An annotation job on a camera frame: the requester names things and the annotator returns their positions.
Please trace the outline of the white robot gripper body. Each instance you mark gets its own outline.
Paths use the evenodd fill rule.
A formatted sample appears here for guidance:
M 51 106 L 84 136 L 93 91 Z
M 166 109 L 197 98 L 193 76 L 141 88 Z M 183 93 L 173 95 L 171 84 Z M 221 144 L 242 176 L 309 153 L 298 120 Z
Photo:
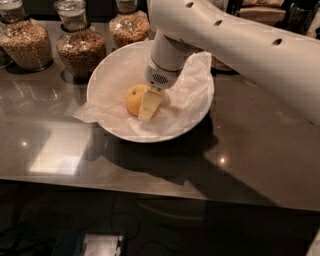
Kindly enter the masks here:
M 178 80 L 181 71 L 168 71 L 159 67 L 151 57 L 148 57 L 145 67 L 146 81 L 153 87 L 169 89 Z

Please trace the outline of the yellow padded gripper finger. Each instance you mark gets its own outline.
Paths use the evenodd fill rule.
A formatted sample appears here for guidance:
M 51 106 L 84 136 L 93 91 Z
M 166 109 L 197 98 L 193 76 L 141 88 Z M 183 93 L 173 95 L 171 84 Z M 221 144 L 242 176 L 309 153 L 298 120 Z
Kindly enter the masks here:
M 142 96 L 138 119 L 148 121 L 155 114 L 162 101 L 162 92 L 156 87 L 147 89 Z

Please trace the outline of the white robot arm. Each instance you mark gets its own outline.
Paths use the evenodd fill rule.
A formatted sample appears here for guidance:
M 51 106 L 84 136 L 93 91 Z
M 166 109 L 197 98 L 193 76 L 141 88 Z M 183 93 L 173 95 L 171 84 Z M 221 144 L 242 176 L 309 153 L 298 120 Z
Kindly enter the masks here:
M 196 50 L 211 53 L 249 81 L 320 125 L 320 41 L 229 15 L 206 0 L 151 0 L 156 27 L 145 77 L 172 87 Z

